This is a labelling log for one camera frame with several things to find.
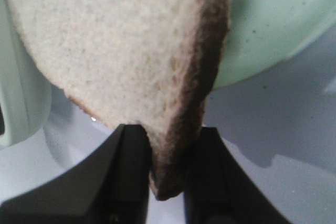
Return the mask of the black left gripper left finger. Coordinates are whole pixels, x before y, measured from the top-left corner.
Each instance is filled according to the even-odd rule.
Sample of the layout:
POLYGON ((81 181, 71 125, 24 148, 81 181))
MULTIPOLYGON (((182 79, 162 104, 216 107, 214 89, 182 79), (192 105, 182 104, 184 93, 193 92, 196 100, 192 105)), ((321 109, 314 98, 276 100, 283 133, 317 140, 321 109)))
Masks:
POLYGON ((1 204, 1 223, 145 223, 151 148, 139 125, 120 125, 59 177, 1 204))

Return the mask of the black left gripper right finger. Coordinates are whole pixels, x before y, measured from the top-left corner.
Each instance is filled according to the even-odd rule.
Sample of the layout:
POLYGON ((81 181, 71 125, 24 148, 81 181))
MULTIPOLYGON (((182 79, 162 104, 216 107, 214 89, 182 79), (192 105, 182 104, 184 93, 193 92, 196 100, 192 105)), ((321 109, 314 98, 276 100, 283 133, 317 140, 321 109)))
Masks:
POLYGON ((188 152, 186 223, 288 223, 238 165, 218 130, 203 127, 188 152))

